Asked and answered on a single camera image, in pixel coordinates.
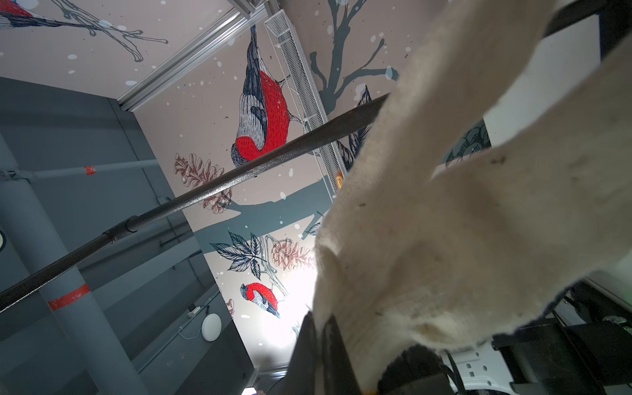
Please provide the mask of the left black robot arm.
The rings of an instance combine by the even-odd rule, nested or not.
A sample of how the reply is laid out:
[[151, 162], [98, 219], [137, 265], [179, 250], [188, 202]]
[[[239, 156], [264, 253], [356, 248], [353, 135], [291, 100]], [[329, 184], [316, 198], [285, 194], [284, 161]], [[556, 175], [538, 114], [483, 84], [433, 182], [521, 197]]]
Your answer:
[[463, 352], [411, 347], [394, 360], [380, 394], [629, 394], [631, 305], [588, 281], [544, 316]]

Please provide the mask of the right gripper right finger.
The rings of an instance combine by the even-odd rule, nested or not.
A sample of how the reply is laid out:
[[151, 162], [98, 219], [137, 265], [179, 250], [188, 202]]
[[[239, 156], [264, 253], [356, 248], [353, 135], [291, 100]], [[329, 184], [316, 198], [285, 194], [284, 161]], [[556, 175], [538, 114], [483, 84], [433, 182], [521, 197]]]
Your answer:
[[324, 393], [361, 395], [342, 333], [332, 315], [323, 330]]

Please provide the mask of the cream knitted glove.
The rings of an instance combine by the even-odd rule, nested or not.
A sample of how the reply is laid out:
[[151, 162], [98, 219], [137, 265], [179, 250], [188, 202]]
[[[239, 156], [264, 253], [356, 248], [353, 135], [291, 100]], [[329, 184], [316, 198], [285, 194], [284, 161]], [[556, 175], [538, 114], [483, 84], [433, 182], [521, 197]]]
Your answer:
[[631, 39], [508, 142], [441, 157], [527, 67], [551, 1], [456, 1], [384, 103], [324, 219], [313, 314], [363, 394], [415, 344], [510, 333], [631, 250]]

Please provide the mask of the black clothes rack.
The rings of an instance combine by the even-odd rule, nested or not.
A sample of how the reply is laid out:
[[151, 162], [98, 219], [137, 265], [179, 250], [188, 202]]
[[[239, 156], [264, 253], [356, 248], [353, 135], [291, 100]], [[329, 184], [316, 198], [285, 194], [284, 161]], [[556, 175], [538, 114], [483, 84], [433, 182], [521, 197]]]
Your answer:
[[[557, 32], [566, 29], [590, 16], [601, 13], [611, 13], [607, 18], [607, 24], [614, 30], [612, 44], [619, 44], [625, 34], [631, 31], [631, 2], [630, 1], [576, 1], [561, 8], [551, 20], [546, 30], [547, 36], [552, 36]], [[131, 234], [151, 225], [171, 214], [180, 212], [187, 207], [202, 202], [204, 199], [214, 194], [219, 194], [225, 190], [241, 184], [248, 179], [253, 179], [266, 171], [283, 165], [288, 161], [303, 156], [311, 151], [315, 151], [330, 143], [334, 143], [340, 138], [344, 138], [360, 128], [372, 124], [380, 108], [388, 99], [386, 95], [373, 100], [367, 105], [362, 105], [354, 110], [338, 116], [332, 121], [316, 128], [316, 130], [306, 135], [296, 138], [275, 151], [266, 154], [260, 159], [230, 171], [223, 176], [214, 179], [198, 189], [194, 189], [174, 200], [160, 205], [140, 216], [132, 216], [123, 222], [106, 230], [82, 247], [68, 253], [57, 261], [51, 263], [37, 273], [11, 286], [1, 293], [1, 311], [11, 309], [15, 304], [26, 299], [42, 287], [47, 286], [51, 281], [64, 275], [70, 269], [75, 268], [79, 263], [86, 260], [95, 253], [103, 250], [109, 245], [117, 243], [119, 240], [129, 237]]]

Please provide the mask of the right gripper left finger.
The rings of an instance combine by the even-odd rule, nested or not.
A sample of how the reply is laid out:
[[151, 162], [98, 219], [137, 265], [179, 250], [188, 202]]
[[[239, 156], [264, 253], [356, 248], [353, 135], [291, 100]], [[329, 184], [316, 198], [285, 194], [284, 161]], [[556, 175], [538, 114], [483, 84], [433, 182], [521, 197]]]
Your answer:
[[299, 337], [288, 365], [286, 376], [281, 381], [282, 395], [314, 395], [316, 367], [319, 362], [318, 334], [314, 316], [304, 316]]

